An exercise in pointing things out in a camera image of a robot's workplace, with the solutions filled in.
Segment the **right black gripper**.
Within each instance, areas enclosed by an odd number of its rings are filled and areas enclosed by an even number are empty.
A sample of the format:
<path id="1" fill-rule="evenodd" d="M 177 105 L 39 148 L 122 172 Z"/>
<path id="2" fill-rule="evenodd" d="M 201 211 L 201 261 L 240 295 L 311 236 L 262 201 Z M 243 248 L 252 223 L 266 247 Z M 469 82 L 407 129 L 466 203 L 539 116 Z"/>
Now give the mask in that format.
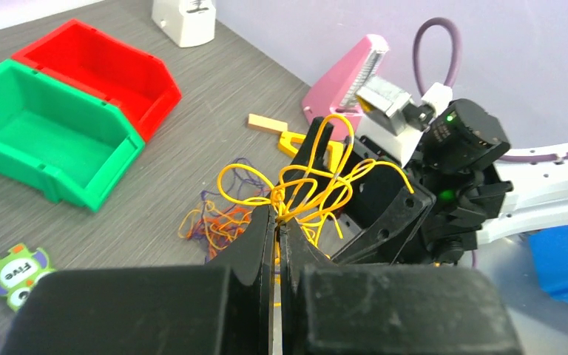
<path id="1" fill-rule="evenodd" d="M 401 171 L 370 139 L 357 138 L 348 167 L 378 165 L 354 183 L 339 221 L 354 236 L 332 256 L 347 264 L 457 264 L 513 190 L 494 163 L 510 149 L 499 120 L 466 98 L 450 102 Z"/>

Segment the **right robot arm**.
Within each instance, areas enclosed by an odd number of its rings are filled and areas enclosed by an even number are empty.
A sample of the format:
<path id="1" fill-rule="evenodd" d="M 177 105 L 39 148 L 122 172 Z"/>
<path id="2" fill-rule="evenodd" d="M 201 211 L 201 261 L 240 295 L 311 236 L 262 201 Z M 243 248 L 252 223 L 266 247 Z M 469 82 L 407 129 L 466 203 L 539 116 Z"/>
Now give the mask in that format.
<path id="1" fill-rule="evenodd" d="M 362 109 L 372 127 L 347 139 L 343 171 L 378 165 L 335 211 L 357 228 L 335 262 L 454 264 L 481 244 L 568 225 L 568 143 L 511 150 L 499 120 L 468 99 Z"/>

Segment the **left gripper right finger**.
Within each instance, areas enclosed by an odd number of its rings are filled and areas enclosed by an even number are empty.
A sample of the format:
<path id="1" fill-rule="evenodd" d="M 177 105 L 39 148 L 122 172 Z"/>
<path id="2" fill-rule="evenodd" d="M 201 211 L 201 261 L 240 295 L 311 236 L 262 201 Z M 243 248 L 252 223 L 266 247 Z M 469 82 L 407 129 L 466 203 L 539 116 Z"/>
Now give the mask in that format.
<path id="1" fill-rule="evenodd" d="M 284 354 L 522 354 L 496 287 L 462 267 L 338 266 L 280 227 Z"/>

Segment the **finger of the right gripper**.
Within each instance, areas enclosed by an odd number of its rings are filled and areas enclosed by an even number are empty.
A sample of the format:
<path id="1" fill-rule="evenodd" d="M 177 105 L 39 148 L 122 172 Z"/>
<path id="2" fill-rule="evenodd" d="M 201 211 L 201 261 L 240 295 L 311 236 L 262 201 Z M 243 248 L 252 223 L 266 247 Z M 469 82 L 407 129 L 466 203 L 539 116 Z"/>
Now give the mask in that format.
<path id="1" fill-rule="evenodd" d="M 333 189 L 326 192 L 333 173 L 324 164 L 324 155 L 334 125 L 328 122 L 320 132 L 323 121 L 324 117 L 320 116 L 311 121 L 299 152 L 286 166 L 288 170 L 283 172 L 283 182 L 276 183 L 277 189 L 269 193 L 275 206 L 286 206 L 288 203 L 291 206 L 301 206 L 303 203 L 311 204 L 314 200 L 319 206 L 320 197 L 325 200 L 323 206 L 336 201 L 335 183 Z"/>

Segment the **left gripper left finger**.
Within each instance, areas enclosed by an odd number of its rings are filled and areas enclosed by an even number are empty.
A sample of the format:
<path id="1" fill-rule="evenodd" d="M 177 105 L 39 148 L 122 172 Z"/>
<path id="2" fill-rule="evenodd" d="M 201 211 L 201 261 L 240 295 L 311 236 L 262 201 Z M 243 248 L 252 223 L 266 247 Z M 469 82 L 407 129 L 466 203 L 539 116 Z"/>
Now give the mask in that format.
<path id="1" fill-rule="evenodd" d="M 203 265 L 64 270 L 41 279 L 3 354 L 270 354 L 275 216 Z"/>

